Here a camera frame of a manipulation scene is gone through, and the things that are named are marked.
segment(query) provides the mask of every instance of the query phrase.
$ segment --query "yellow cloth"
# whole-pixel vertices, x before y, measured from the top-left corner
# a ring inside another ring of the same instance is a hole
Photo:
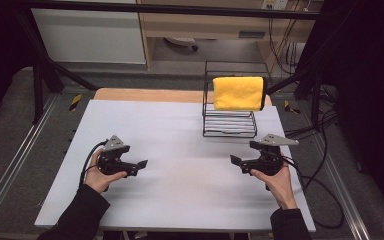
[[[263,97],[262,77],[219,77],[214,83],[215,110],[259,111]]]

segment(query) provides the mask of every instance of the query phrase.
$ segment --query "white wall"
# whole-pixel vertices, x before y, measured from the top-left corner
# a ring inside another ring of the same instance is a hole
[[[84,0],[136,3],[135,0]],[[137,13],[32,9],[50,57],[60,62],[145,64]]]

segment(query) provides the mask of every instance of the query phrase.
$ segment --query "black sleeve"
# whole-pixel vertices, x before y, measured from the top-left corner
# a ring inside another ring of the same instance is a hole
[[[93,239],[99,221],[110,204],[88,185],[82,185],[58,223],[42,233],[38,240],[87,240]]]
[[[311,239],[301,210],[279,208],[270,217],[275,240]]]

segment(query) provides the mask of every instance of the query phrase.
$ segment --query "human arm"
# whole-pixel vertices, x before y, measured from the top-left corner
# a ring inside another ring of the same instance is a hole
[[[274,176],[265,175],[255,169],[251,170],[251,174],[267,184],[280,207],[270,217],[274,239],[311,239],[295,201],[288,164],[284,163]]]
[[[93,154],[85,184],[77,190],[76,196],[58,223],[42,233],[38,240],[87,240],[95,237],[99,222],[110,206],[100,194],[111,182],[127,175],[126,172],[109,176],[102,174],[96,167],[101,152],[102,149]]]

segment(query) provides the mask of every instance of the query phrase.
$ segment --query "white table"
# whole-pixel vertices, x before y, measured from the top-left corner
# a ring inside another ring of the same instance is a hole
[[[200,103],[92,100],[35,225],[53,226],[73,199],[85,158],[116,134],[130,152],[127,162],[148,159],[137,177],[112,183],[101,220],[109,230],[259,232],[271,229],[278,208],[263,182],[241,173],[229,155],[259,156],[250,139],[202,137]],[[256,112],[258,136],[284,136],[275,107]],[[281,147],[290,156],[288,147]],[[307,227],[315,231],[293,168],[293,189]]]

